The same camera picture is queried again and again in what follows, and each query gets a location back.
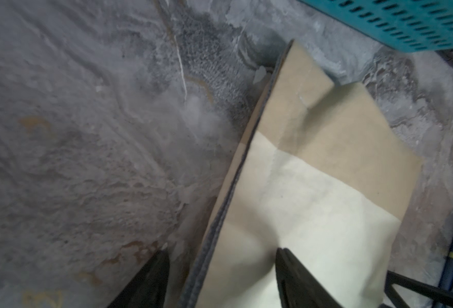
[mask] rust stain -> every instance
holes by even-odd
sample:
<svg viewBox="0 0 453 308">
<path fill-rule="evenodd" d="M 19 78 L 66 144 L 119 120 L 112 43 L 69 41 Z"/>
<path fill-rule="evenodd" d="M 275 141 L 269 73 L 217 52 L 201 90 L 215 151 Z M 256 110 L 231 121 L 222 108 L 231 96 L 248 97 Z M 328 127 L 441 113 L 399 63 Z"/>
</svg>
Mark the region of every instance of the rust stain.
<svg viewBox="0 0 453 308">
<path fill-rule="evenodd" d="M 192 76 L 189 76 L 189 75 L 186 75 L 184 77 L 186 78 L 186 80 L 188 80 L 190 82 L 193 82 L 193 83 L 197 84 L 198 86 L 204 88 L 205 91 L 206 91 L 206 96 L 207 96 L 209 102 L 211 103 L 211 105 L 213 105 L 215 103 L 215 99 L 213 97 L 213 94 L 211 93 L 208 84 L 204 80 L 199 79 L 199 78 L 195 78 L 195 77 L 192 77 Z"/>
<path fill-rule="evenodd" d="M 158 241 L 151 243 L 149 247 L 145 247 L 144 243 L 140 240 L 134 240 L 130 243 L 123 245 L 121 248 L 130 248 L 137 247 L 137 251 L 134 252 L 134 257 L 136 258 L 137 264 L 141 264 L 144 261 L 147 261 L 149 258 L 148 252 L 156 251 L 158 249 Z"/>
<path fill-rule="evenodd" d="M 79 273 L 76 274 L 75 277 L 77 280 L 87 281 L 95 287 L 103 283 L 103 281 L 96 276 L 95 271 L 93 272 L 80 271 Z"/>
<path fill-rule="evenodd" d="M 116 264 L 116 263 L 119 262 L 121 256 L 122 256 L 122 254 L 119 253 L 117 256 L 115 256 L 115 258 L 103 260 L 103 261 L 100 263 L 100 265 Z"/>
<path fill-rule="evenodd" d="M 37 115 L 22 117 L 18 120 L 18 122 L 26 129 L 26 132 L 28 133 L 31 133 L 37 126 L 44 126 L 49 132 L 52 132 L 50 122 Z"/>
<path fill-rule="evenodd" d="M 21 302 L 26 308 L 38 308 L 42 303 L 47 303 L 51 308 L 62 308 L 62 291 L 25 291 Z"/>
<path fill-rule="evenodd" d="M 172 28 L 168 25 L 162 6 L 158 2 L 158 0 L 153 0 L 153 4 L 155 5 L 156 10 L 158 11 L 158 15 L 160 16 L 160 19 L 162 20 L 162 23 L 166 28 L 166 35 L 168 36 L 168 39 L 174 46 L 177 45 L 177 41 L 175 41 L 175 36 L 173 35 Z"/>
</svg>

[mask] teal plastic crate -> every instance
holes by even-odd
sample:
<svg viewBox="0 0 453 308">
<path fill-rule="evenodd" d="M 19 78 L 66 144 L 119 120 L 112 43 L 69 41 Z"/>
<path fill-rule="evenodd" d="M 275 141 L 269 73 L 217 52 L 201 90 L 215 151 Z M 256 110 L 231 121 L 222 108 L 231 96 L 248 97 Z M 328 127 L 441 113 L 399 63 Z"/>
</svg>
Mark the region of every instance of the teal plastic crate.
<svg viewBox="0 0 453 308">
<path fill-rule="evenodd" d="M 453 0 L 300 0 L 403 52 L 453 48 Z"/>
</svg>

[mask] stained concrete floor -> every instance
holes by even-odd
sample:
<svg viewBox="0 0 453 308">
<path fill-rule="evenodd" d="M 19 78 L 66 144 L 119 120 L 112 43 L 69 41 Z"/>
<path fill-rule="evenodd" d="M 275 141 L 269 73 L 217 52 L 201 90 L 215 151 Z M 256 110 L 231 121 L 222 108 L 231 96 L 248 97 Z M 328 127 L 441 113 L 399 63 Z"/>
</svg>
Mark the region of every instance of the stained concrete floor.
<svg viewBox="0 0 453 308">
<path fill-rule="evenodd" d="M 158 248 L 168 307 L 286 42 L 363 81 L 425 158 L 390 268 L 437 284 L 453 233 L 453 69 L 295 0 L 0 0 L 0 307 L 105 307 Z M 406 294 L 411 306 L 427 300 Z"/>
</svg>

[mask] cardboard sheet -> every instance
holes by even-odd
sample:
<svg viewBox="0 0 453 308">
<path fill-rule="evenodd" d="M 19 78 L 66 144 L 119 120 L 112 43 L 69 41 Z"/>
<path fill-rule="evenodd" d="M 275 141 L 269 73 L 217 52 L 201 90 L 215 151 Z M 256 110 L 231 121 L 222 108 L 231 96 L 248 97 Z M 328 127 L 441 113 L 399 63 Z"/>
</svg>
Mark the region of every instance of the cardboard sheet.
<svg viewBox="0 0 453 308">
<path fill-rule="evenodd" d="M 280 307 L 286 247 L 343 307 L 377 307 L 420 158 L 362 84 L 335 87 L 296 43 L 258 105 L 181 305 Z"/>
</svg>

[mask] black metal frame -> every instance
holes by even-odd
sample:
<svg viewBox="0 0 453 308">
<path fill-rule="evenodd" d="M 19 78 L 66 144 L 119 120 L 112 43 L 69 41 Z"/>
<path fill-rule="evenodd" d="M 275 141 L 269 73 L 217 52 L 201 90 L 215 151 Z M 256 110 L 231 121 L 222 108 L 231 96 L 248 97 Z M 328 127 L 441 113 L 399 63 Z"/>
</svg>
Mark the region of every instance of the black metal frame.
<svg viewBox="0 0 453 308">
<path fill-rule="evenodd" d="M 408 290 L 426 296 L 433 299 L 435 302 L 444 304 L 453 308 L 453 292 L 439 289 L 420 281 L 413 280 L 411 278 L 396 274 L 393 272 L 387 272 L 386 285 L 384 292 L 387 297 L 391 300 L 396 308 L 410 308 L 402 299 L 402 297 L 396 292 L 393 285 L 399 285 Z"/>
</svg>

